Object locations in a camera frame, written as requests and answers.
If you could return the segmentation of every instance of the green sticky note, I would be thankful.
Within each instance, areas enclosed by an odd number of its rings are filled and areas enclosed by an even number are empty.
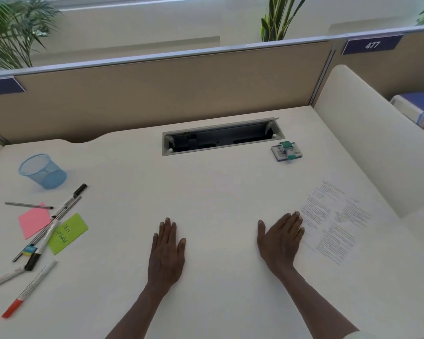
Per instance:
[[[75,213],[68,220],[57,227],[49,239],[49,247],[53,254],[62,251],[67,245],[77,239],[88,229],[79,213]]]

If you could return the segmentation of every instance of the desk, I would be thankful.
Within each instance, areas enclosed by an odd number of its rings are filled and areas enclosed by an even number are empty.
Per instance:
[[[276,141],[162,157],[163,131],[268,117],[304,153],[277,162]],[[47,153],[68,173],[52,191],[17,174],[25,158]],[[267,225],[299,209],[331,179],[373,209],[352,264],[338,267],[300,247],[296,266],[356,326],[381,338],[424,337],[424,253],[393,210],[311,107],[114,132],[94,141],[10,145],[0,152],[0,274],[24,245],[5,201],[61,204],[81,183],[75,206],[89,226],[56,256],[59,264],[12,318],[0,338],[104,338],[147,280],[152,235],[166,216],[187,238],[181,280],[163,300],[147,339],[310,338],[282,285],[259,257],[258,219]],[[50,258],[51,252],[45,253]],[[34,278],[0,286],[0,316]]]

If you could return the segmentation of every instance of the forearm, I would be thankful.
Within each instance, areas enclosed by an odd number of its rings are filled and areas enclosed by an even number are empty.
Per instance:
[[[346,335],[358,331],[296,270],[283,273],[280,279],[300,311],[313,339],[343,339]]]
[[[147,285],[105,339],[143,339],[163,296]]]

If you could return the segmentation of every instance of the pink sticky note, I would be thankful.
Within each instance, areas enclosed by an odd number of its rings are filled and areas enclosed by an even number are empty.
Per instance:
[[[38,233],[51,221],[49,211],[44,208],[32,208],[19,216],[18,219],[25,239]]]

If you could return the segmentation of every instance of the hand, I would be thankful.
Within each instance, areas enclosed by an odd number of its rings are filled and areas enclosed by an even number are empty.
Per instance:
[[[149,257],[148,288],[163,297],[181,277],[185,263],[185,243],[182,238],[176,246],[176,223],[170,218],[160,222],[159,234],[154,233]]]
[[[265,224],[258,222],[258,247],[261,257],[271,272],[281,279],[282,274],[294,270],[294,257],[305,229],[299,212],[284,215],[265,232]]]

